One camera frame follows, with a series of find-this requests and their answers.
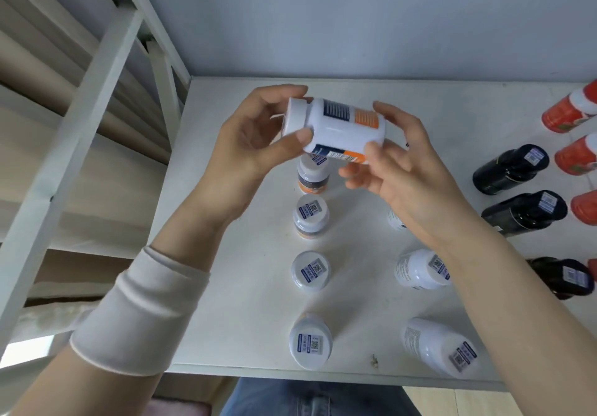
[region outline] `white metal frame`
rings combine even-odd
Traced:
[[[0,247],[1,280],[7,290],[0,293],[0,356],[144,21],[156,38],[148,51],[169,140],[174,143],[180,108],[172,70],[185,87],[190,84],[190,74],[149,0],[132,1],[135,7],[118,8]]]

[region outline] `white sleeve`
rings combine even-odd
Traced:
[[[145,247],[71,337],[85,361],[121,375],[164,372],[209,274]]]

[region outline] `beige floor tile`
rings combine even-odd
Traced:
[[[456,390],[459,416],[522,416],[510,393]]]
[[[459,416],[453,389],[405,386],[404,390],[421,416]]]

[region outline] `table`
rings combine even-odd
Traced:
[[[549,132],[540,116],[578,84],[194,78],[150,239],[198,182],[220,125],[243,98],[257,86],[288,81],[308,84],[309,95],[316,97],[363,108],[379,99],[418,115],[439,155],[479,211],[519,193],[552,189],[570,201],[593,189],[589,178],[569,176],[554,163],[531,182],[497,196],[479,193],[471,182],[477,167],[507,149],[532,142],[553,156],[569,144],[571,134]],[[390,137],[405,143],[398,129]],[[389,227],[384,201],[363,190],[347,190],[334,173],[323,194],[331,210],[330,228],[320,239],[305,240],[297,235],[291,218],[300,195],[296,161],[279,166],[265,178],[250,207],[221,242],[210,284],[170,371],[504,389],[453,288],[416,291],[396,282],[397,257],[422,245],[410,232]],[[529,258],[553,255],[586,261],[597,256],[596,232],[597,228],[569,214],[546,230],[511,242]],[[330,283],[314,295],[301,292],[290,277],[292,260],[308,249],[326,254],[332,266]],[[563,302],[593,333],[597,333],[596,298],[593,294]],[[302,370],[288,351],[288,334],[305,311],[323,317],[334,336],[331,357],[318,372]],[[446,323],[468,336],[481,350],[479,378],[441,378],[409,357],[399,331],[414,316]]]

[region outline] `metal post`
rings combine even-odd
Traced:
[[[118,9],[0,247],[0,353],[10,340],[142,20],[133,7]]]
[[[160,48],[157,42],[150,40],[147,43],[147,50],[149,52],[149,59],[153,67],[153,77],[158,88],[158,95],[160,97],[160,104],[162,105],[162,112],[164,113],[164,121],[166,122],[166,131],[168,131],[168,139],[170,140],[170,147],[174,148],[174,141],[180,126],[180,107],[178,105],[178,95],[176,94],[176,87],[174,85],[174,75],[172,74],[172,65],[168,56]]]

